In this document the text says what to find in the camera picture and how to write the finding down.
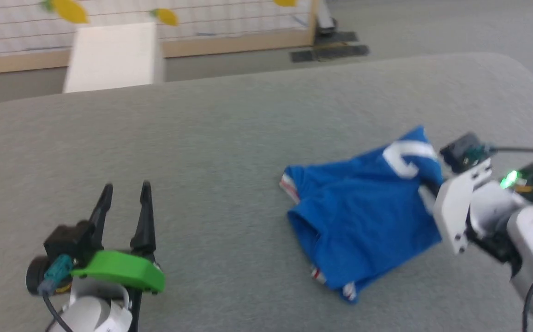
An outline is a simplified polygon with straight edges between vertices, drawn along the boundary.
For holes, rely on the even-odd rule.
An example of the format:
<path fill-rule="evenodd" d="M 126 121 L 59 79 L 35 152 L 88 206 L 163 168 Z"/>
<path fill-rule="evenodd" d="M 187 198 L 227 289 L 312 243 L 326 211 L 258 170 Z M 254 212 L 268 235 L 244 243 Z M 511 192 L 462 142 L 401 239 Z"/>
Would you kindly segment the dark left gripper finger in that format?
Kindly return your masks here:
<path fill-rule="evenodd" d="M 112 205 L 113 185 L 106 184 L 93 209 L 89 222 L 92 224 L 92 241 L 102 241 L 106 215 Z"/>
<path fill-rule="evenodd" d="M 153 257 L 156 250 L 154 207 L 149 181 L 144 181 L 140 192 L 140 213 L 135 235 L 131 238 L 131 252 L 141 257 Z"/>

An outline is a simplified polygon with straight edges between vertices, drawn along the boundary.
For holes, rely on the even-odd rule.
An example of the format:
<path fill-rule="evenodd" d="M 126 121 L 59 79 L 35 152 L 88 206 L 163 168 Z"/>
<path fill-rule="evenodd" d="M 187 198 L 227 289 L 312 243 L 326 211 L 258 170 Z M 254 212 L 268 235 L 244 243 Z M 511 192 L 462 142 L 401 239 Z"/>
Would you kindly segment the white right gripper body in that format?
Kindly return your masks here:
<path fill-rule="evenodd" d="M 500 263 L 508 263 L 511 276 L 519 273 L 523 259 L 505 227 L 523 206 L 523 197 L 492 179 L 487 159 L 442 184 L 433 206 L 433 218 L 442 242 L 460 255 L 470 244 Z"/>

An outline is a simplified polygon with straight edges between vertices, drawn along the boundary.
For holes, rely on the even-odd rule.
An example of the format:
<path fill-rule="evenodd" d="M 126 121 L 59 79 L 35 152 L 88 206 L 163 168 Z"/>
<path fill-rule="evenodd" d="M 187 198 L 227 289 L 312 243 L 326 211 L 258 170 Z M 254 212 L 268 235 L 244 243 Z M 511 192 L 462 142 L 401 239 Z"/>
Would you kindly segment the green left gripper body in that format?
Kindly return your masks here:
<path fill-rule="evenodd" d="M 144 293 L 165 290 L 165 273 L 153 259 L 100 251 L 71 272 L 72 332 L 139 332 Z"/>

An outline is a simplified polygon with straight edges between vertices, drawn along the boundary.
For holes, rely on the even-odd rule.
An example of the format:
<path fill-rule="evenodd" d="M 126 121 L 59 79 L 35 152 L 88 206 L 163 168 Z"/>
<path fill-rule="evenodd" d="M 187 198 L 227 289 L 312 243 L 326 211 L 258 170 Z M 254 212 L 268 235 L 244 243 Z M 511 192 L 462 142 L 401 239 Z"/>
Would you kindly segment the blue white red sports jersey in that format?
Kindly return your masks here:
<path fill-rule="evenodd" d="M 289 165 L 280 186 L 311 275 L 349 303 L 392 269 L 441 241 L 420 195 L 444 182 L 423 126 L 348 160 Z"/>

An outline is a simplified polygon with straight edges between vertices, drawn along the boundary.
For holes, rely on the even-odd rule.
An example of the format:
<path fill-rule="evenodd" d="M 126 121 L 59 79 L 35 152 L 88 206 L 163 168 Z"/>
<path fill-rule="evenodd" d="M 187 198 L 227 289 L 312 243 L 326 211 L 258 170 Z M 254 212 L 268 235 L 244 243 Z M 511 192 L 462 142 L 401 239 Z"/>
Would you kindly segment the grey fabric cushion surface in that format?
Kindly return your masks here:
<path fill-rule="evenodd" d="M 27 266 L 114 185 L 107 248 L 129 246 L 151 182 L 167 289 L 140 332 L 519 332 L 509 269 L 441 246 L 356 305 L 309 275 L 278 183 L 423 125 L 439 148 L 474 131 L 533 146 L 533 75 L 499 54 L 429 55 L 0 103 L 0 332 L 51 321 Z"/>

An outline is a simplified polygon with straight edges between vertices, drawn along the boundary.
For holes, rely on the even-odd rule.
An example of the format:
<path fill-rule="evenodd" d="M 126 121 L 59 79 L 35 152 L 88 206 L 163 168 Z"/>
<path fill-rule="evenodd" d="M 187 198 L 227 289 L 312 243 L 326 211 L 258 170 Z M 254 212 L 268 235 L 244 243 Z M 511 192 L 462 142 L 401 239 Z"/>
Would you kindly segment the white rectangular pillar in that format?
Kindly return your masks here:
<path fill-rule="evenodd" d="M 165 81 L 164 57 L 153 22 L 79 28 L 63 93 L 91 92 Z"/>

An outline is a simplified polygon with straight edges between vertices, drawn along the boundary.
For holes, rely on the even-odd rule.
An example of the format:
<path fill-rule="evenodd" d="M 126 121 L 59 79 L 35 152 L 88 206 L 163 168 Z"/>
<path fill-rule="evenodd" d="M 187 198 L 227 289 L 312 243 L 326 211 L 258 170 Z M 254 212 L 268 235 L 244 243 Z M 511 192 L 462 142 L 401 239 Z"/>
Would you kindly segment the wooden framed net fence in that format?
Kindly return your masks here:
<path fill-rule="evenodd" d="M 311 46 L 317 0 L 280 7 L 272 0 L 76 0 L 88 24 L 47 12 L 41 0 L 0 0 L 0 73 L 68 66 L 79 28 L 153 22 L 165 58 Z M 178 26 L 150 15 L 171 9 Z"/>

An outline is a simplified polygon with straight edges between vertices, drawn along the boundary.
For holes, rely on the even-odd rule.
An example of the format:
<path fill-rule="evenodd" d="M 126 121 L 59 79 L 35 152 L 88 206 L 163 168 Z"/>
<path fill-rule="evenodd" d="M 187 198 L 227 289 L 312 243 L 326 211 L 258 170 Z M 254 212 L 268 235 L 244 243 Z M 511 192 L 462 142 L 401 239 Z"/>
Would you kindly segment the grey metal floor stand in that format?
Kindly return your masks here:
<path fill-rule="evenodd" d="M 336 33 L 338 23 L 331 15 L 327 0 L 317 0 L 317 33 L 331 36 Z"/>

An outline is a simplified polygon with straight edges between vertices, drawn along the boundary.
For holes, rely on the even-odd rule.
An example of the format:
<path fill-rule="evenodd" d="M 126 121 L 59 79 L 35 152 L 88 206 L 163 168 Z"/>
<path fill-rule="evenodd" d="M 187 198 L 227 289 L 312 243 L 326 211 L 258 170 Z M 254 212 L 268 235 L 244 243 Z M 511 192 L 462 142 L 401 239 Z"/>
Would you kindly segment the large yellow leaf sticker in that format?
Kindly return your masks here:
<path fill-rule="evenodd" d="M 47 12 L 55 12 L 59 17 L 72 24 L 88 24 L 87 11 L 76 0 L 41 0 Z"/>

